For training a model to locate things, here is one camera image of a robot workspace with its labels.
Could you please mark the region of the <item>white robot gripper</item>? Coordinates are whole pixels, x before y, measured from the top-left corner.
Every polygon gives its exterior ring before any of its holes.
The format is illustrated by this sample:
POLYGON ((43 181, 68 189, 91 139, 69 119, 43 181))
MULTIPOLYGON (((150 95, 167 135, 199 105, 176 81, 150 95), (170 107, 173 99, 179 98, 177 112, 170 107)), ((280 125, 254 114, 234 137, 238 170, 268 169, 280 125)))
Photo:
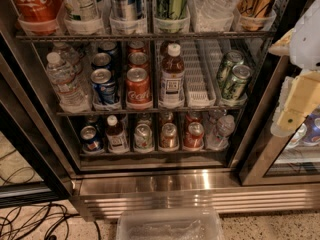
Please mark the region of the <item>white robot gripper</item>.
MULTIPOLYGON (((292 64, 304 70, 320 70, 320 0, 315 0, 297 21, 268 48, 276 56, 289 56, 292 64)), ((275 127, 295 132, 320 105, 320 72, 302 71, 286 77, 275 112, 275 127)))

